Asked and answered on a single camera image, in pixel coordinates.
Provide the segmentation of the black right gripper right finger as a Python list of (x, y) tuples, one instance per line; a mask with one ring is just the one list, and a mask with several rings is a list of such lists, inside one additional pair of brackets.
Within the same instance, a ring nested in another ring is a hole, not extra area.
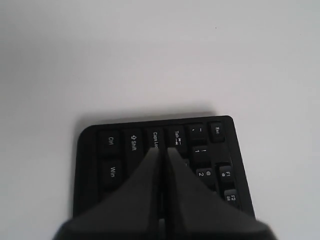
[(169, 240), (274, 240), (271, 228), (214, 194), (172, 147), (163, 162), (163, 204)]

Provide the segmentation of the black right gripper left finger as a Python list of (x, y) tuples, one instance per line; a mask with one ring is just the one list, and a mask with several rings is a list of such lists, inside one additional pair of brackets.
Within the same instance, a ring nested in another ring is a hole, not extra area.
[(130, 178), (101, 203), (61, 225), (56, 240), (156, 240), (162, 157), (150, 148)]

